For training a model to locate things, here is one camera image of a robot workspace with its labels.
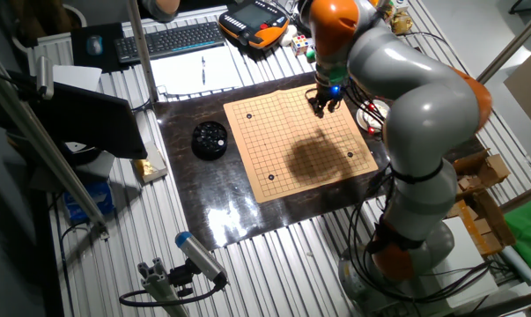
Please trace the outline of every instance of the keyboard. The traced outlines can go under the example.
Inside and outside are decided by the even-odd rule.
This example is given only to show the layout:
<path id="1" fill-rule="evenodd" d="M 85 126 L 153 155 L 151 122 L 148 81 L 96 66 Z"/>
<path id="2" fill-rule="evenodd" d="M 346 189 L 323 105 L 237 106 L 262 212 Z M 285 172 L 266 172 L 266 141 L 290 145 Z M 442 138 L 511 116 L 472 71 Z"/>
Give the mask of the keyboard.
<path id="1" fill-rule="evenodd" d="M 225 43 L 218 23 L 202 23 L 181 26 L 171 30 L 147 33 L 150 58 L 161 58 L 185 54 L 205 48 L 214 48 Z M 134 37 L 114 41 L 119 63 L 136 63 L 140 61 Z"/>

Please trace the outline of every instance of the paper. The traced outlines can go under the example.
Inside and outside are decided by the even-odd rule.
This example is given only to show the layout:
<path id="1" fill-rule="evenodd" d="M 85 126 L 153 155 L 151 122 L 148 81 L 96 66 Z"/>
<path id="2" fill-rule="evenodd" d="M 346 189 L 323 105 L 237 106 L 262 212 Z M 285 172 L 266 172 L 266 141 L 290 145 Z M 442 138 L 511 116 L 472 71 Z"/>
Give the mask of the paper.
<path id="1" fill-rule="evenodd" d="M 54 81 L 96 92 L 101 72 L 95 67 L 54 65 Z"/>
<path id="2" fill-rule="evenodd" d="M 343 100 L 334 113 L 314 115 L 305 97 L 314 87 L 224 105 L 258 203 L 378 169 Z"/>
<path id="3" fill-rule="evenodd" d="M 436 276 L 421 276 L 422 283 L 424 278 L 436 278 L 441 289 L 456 282 L 463 277 L 467 271 L 455 271 L 450 274 L 442 274 L 456 269 L 473 268 L 483 263 L 482 256 L 478 253 L 475 243 L 470 238 L 467 228 L 459 217 L 452 217 L 443 221 L 453 233 L 455 242 L 454 248 L 447 258 L 438 264 L 433 270 Z M 479 299 L 483 296 L 492 294 L 497 291 L 498 287 L 494 282 L 494 277 L 487 272 L 479 280 L 472 283 L 464 291 L 461 291 L 446 299 L 447 304 L 455 309 L 463 304 Z"/>
<path id="4" fill-rule="evenodd" d="M 151 70 L 160 94 L 193 94 L 242 86 L 226 46 L 153 60 Z"/>

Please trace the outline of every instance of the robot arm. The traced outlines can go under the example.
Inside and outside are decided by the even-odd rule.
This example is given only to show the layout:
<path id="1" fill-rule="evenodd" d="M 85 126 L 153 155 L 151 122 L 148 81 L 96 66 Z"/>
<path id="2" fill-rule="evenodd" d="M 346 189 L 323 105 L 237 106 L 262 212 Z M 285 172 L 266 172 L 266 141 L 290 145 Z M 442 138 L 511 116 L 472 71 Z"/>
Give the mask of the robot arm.
<path id="1" fill-rule="evenodd" d="M 316 45 L 318 96 L 351 76 L 361 88 L 393 100 L 383 138 L 395 191 L 369 252 L 386 278 L 425 273 L 454 246 L 441 221 L 454 204 L 456 174 L 442 156 L 488 120 L 491 97 L 473 78 L 422 55 L 396 38 L 367 0 L 314 0 L 309 23 Z"/>

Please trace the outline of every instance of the wooden go board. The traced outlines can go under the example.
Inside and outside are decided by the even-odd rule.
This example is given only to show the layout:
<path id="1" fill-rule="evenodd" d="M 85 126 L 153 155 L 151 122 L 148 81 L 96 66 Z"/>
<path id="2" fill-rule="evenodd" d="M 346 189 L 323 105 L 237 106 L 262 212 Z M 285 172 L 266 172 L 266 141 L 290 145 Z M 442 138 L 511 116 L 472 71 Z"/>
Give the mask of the wooden go board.
<path id="1" fill-rule="evenodd" d="M 258 203 L 378 169 L 343 100 L 314 115 L 305 97 L 314 87 L 224 105 Z"/>

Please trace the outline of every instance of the table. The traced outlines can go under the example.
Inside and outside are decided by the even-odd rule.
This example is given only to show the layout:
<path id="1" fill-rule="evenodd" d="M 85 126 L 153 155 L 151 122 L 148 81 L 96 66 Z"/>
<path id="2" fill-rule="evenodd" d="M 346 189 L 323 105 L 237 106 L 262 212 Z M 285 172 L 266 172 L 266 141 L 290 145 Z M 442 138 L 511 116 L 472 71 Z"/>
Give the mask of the table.
<path id="1" fill-rule="evenodd" d="M 421 0 L 410 0 L 409 5 L 408 13 L 414 20 L 412 31 L 444 36 Z M 218 7 L 182 13 L 166 25 L 145 20 L 143 26 L 147 33 L 152 33 L 216 21 L 224 10 L 225 7 Z M 128 23 L 122 28 L 126 36 L 131 36 Z M 432 58 L 463 69 L 455 53 L 440 41 L 413 36 L 405 42 L 420 47 Z M 288 52 L 284 48 L 271 49 L 253 56 L 253 59 L 241 54 L 237 48 L 229 48 L 244 86 L 312 71 L 306 59 L 301 61 L 291 57 L 290 48 Z M 34 63 L 41 55 L 49 57 L 54 64 L 72 65 L 69 34 L 39 39 L 38 46 L 29 49 L 31 74 L 35 74 Z M 142 68 L 135 66 L 130 70 L 103 74 L 98 92 L 124 98 L 131 107 L 141 106 L 147 100 Z M 192 98 L 201 96 L 186 96 L 181 100 Z M 167 156 L 155 114 L 147 110 L 138 113 L 136 119 L 142 137 L 154 141 Z M 506 181 L 490 190 L 497 203 L 505 203 L 531 188 L 531 169 L 527 165 L 526 153 L 499 115 L 492 114 L 477 138 L 484 147 L 490 148 L 491 154 L 501 152 L 513 172 Z M 173 244 L 175 235 L 188 229 L 174 178 L 170 173 L 142 187 L 129 161 L 117 159 L 110 175 L 117 210 L 107 217 L 111 236 L 108 241 L 89 240 L 86 231 L 78 230 L 70 232 L 60 244 L 59 234 L 70 223 L 64 216 L 63 206 L 50 211 L 50 224 L 47 225 L 51 226 L 51 234 L 55 237 L 55 260 L 66 316 L 164 316 L 159 309 L 122 307 L 118 296 L 141 289 L 136 271 L 139 262 L 150 262 L 159 256 L 170 269 L 185 261 L 182 252 Z M 362 210 L 365 223 L 359 228 L 362 239 L 368 239 L 367 234 L 373 232 L 376 210 L 376 199 L 367 201 Z M 188 304 L 191 315 L 357 316 L 337 278 L 337 262 L 345 249 L 349 215 L 349 209 L 336 210 L 213 250 L 211 253 L 228 272 L 230 285 L 210 299 Z M 62 249 L 68 255 L 67 263 L 62 262 Z M 511 277 L 496 276 L 497 283 Z M 210 290 L 208 282 L 200 276 L 195 277 L 192 287 L 195 295 Z M 389 307 L 387 315 L 397 315 L 395 309 Z"/>
<path id="2" fill-rule="evenodd" d="M 365 193 L 368 181 L 376 172 L 265 203 L 255 201 L 225 115 L 224 104 L 313 83 L 314 74 L 306 73 L 218 95 L 155 106 L 188 229 L 207 248 L 223 247 L 351 206 L 358 203 Z M 349 100 L 346 104 L 355 117 L 357 107 Z M 214 161 L 195 157 L 190 147 L 195 126 L 206 121 L 219 122 L 228 131 L 228 149 L 222 158 Z M 363 130 L 361 133 L 379 168 L 387 166 L 388 157 L 384 144 Z M 483 146 L 473 137 L 450 150 L 446 159 L 453 162 L 482 150 Z"/>

